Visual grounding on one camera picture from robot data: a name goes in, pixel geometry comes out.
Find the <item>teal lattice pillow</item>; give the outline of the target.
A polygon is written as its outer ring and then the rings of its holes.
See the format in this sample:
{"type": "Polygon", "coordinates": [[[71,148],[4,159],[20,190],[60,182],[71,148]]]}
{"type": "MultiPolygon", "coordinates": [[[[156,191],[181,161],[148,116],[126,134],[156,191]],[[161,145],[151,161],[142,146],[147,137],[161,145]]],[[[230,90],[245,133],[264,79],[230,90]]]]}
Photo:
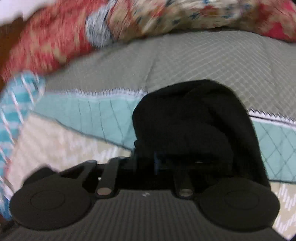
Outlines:
{"type": "Polygon", "coordinates": [[[9,220],[13,191],[6,180],[11,156],[29,112],[45,92],[46,80],[30,71],[11,78],[1,91],[1,216],[9,220]]]}

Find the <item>red floral patchwork quilt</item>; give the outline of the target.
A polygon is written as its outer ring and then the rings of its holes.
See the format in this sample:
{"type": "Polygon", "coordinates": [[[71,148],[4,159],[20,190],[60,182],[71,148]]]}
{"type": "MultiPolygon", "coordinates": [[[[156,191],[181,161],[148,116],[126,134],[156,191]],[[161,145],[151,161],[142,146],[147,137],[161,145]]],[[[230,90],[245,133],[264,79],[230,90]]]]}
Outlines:
{"type": "Polygon", "coordinates": [[[178,29],[229,27],[295,41],[293,1],[55,1],[34,13],[1,68],[48,74],[94,48],[178,29]]]}

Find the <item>black pants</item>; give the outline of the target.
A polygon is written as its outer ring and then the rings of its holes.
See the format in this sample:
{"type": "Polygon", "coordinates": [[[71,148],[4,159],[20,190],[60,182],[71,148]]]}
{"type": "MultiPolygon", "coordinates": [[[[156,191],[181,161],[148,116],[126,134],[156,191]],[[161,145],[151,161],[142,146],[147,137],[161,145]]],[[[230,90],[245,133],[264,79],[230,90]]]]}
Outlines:
{"type": "Polygon", "coordinates": [[[223,84],[194,80],[148,93],[132,123],[137,140],[163,163],[208,181],[246,178],[270,186],[252,121],[223,84]]]}

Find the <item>patterned bedsheet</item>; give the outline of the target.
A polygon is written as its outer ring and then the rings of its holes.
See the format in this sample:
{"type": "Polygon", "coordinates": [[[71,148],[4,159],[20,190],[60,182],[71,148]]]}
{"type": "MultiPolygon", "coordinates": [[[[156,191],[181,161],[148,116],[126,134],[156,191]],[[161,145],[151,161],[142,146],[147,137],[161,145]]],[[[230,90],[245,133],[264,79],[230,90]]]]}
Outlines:
{"type": "Polygon", "coordinates": [[[179,32],[1,92],[1,240],[295,240],[295,44],[179,32]]]}

